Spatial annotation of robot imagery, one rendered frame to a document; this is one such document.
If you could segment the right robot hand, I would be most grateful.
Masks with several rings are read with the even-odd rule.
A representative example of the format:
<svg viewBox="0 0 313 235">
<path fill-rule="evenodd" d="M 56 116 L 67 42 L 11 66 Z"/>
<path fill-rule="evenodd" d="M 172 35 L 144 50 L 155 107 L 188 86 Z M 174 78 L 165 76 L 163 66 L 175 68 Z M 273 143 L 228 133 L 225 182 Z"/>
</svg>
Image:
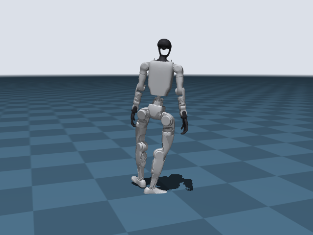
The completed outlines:
<svg viewBox="0 0 313 235">
<path fill-rule="evenodd" d="M 182 122 L 183 122 L 183 125 L 182 125 L 181 129 L 183 129 L 183 127 L 184 127 L 184 130 L 181 133 L 183 135 L 183 134 L 185 134 L 188 131 L 188 121 L 187 121 L 187 115 L 186 115 L 185 111 L 182 112 L 182 117 L 181 118 L 182 118 Z"/>
</svg>

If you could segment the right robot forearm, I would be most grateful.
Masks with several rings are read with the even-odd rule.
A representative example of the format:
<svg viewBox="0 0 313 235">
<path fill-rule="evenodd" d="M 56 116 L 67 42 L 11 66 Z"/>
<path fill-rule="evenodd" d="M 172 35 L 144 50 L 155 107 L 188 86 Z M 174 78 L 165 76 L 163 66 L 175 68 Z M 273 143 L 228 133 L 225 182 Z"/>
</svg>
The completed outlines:
<svg viewBox="0 0 313 235">
<path fill-rule="evenodd" d="M 178 97 L 178 102 L 179 102 L 179 115 L 182 117 L 183 111 L 185 111 L 186 115 L 187 115 L 186 103 L 185 103 L 185 89 L 184 88 L 182 88 L 182 96 Z"/>
</svg>

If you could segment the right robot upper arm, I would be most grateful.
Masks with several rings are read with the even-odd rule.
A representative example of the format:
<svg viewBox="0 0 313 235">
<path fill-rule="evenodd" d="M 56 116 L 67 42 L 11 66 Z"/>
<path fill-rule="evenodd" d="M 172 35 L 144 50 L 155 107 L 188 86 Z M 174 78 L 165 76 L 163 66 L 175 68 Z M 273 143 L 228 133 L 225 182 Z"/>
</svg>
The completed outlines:
<svg viewBox="0 0 313 235">
<path fill-rule="evenodd" d="M 176 75 L 176 85 L 177 88 L 175 89 L 176 95 L 182 95 L 182 88 L 183 88 L 183 68 L 181 65 L 173 64 L 173 70 L 177 74 Z"/>
</svg>

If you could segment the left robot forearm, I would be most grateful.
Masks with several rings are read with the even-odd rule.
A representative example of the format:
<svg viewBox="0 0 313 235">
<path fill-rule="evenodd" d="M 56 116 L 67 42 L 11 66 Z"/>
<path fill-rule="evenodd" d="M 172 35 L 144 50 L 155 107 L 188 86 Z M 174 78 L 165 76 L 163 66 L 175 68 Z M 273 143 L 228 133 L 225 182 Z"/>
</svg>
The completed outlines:
<svg viewBox="0 0 313 235">
<path fill-rule="evenodd" d="M 137 84 L 138 86 L 138 84 Z M 140 104 L 140 101 L 141 101 L 141 96 L 143 93 L 141 93 L 140 91 L 137 91 L 137 86 L 136 86 L 136 90 L 135 90 L 135 96 L 134 96 L 134 101 L 133 101 L 133 106 L 132 106 L 132 109 L 134 106 L 137 107 L 137 110 L 139 109 L 139 104 Z"/>
</svg>

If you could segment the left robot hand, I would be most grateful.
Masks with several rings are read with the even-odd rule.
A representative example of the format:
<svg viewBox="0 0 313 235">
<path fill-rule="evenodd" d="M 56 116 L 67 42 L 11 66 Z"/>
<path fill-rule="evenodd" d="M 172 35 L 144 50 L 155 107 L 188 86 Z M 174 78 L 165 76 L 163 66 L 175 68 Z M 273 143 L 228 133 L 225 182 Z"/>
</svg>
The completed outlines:
<svg viewBox="0 0 313 235">
<path fill-rule="evenodd" d="M 137 113 L 137 107 L 134 106 L 131 111 L 132 111 L 132 113 L 131 113 L 131 125 L 132 125 L 133 127 L 136 127 L 135 124 L 133 123 L 133 120 L 135 120 L 134 116 L 135 116 L 135 113 Z"/>
</svg>

